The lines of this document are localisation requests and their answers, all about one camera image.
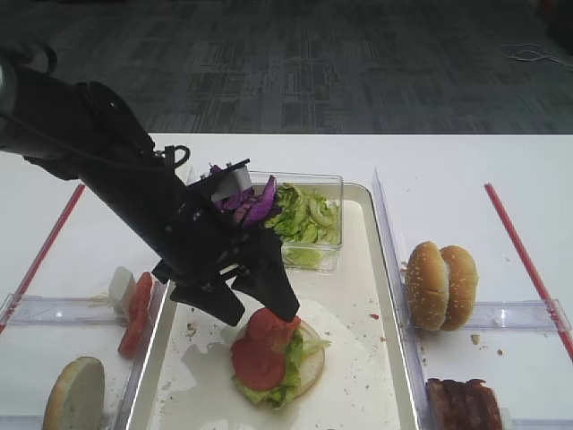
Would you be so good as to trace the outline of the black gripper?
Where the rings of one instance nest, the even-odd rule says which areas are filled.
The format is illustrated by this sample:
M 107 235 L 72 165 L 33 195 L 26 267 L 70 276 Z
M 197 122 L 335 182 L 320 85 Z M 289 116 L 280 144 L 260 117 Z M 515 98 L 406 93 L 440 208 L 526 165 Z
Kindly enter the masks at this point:
M 170 237 L 174 242 L 152 273 L 163 282 L 184 284 L 175 286 L 172 301 L 236 326 L 245 308 L 225 282 L 192 287 L 206 284 L 236 264 L 239 272 L 232 289 L 256 299 L 280 320 L 293 321 L 299 301 L 283 263 L 282 242 L 272 230 L 264 230 L 264 222 L 237 225 L 208 195 L 188 187 L 172 218 Z

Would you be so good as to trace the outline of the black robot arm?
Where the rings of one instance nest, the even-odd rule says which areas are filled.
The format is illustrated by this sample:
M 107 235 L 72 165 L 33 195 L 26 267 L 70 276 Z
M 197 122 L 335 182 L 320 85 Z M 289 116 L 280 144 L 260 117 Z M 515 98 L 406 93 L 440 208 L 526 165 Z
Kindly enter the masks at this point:
M 175 283 L 174 301 L 234 326 L 245 293 L 291 322 L 299 303 L 281 241 L 260 217 L 266 203 L 256 203 L 247 221 L 218 207 L 250 187 L 246 162 L 184 183 L 175 147 L 157 150 L 115 92 L 99 82 L 62 82 L 56 64 L 44 44 L 2 47 L 2 151 L 81 180 L 158 255 L 153 273 Z

